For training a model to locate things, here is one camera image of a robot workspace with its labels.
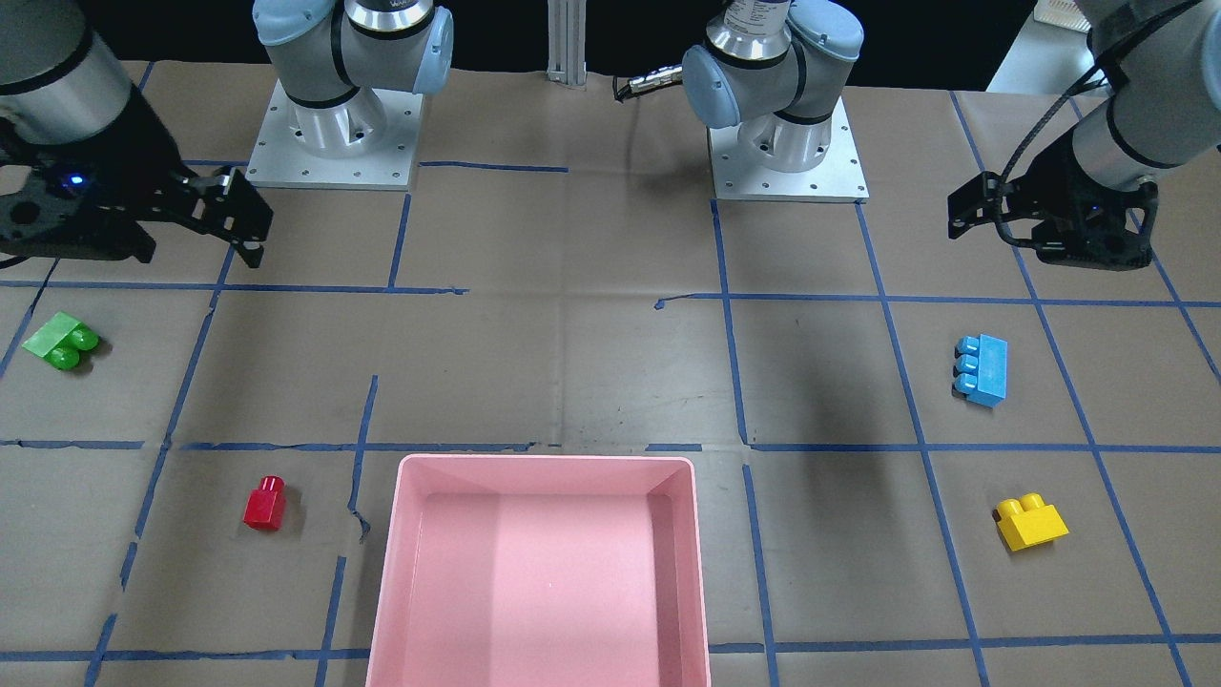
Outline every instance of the green block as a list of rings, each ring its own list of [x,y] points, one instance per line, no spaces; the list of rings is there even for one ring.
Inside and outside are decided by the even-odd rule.
[[[57,370],[72,370],[81,362],[81,351],[98,347],[98,334],[67,312],[55,312],[21,348]]]

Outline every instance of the pink plastic tray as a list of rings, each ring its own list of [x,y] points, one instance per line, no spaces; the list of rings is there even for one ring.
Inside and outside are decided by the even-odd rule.
[[[408,456],[368,687],[708,687],[685,459]]]

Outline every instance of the building block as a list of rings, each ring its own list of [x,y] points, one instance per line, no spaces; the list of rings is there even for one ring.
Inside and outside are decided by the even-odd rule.
[[[27,338],[21,348],[43,359],[56,370],[72,370],[81,362],[81,351],[98,347],[98,334],[67,312],[55,316]]]
[[[1000,516],[996,527],[1005,537],[1010,552],[1021,552],[1068,534],[1060,511],[1044,504],[1043,497],[1038,494],[1006,499],[996,506],[996,514]]]
[[[250,492],[242,522],[254,530],[280,530],[284,520],[284,481],[269,475]]]
[[[980,333],[963,336],[955,348],[954,388],[967,400],[995,409],[1009,386],[1009,342]]]

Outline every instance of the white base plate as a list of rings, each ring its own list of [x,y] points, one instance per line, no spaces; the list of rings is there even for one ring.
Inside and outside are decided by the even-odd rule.
[[[708,129],[712,178],[722,200],[862,203],[869,198],[844,100],[832,113],[832,143],[822,164],[805,172],[779,172],[756,164],[737,143],[736,126]]]
[[[263,188],[410,190],[424,96],[398,90],[374,92],[386,107],[387,121],[379,148],[357,157],[319,157],[297,140],[289,124],[288,95],[277,81],[250,154],[247,178]]]

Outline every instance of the black background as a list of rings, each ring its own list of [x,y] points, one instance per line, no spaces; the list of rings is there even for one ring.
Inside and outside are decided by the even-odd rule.
[[[538,71],[547,66],[546,0],[440,0],[454,15],[454,66]],[[864,26],[849,83],[983,90],[1034,0],[840,0]],[[81,0],[125,60],[266,62],[253,0]],[[681,61],[723,0],[589,0],[586,62],[636,76]]]

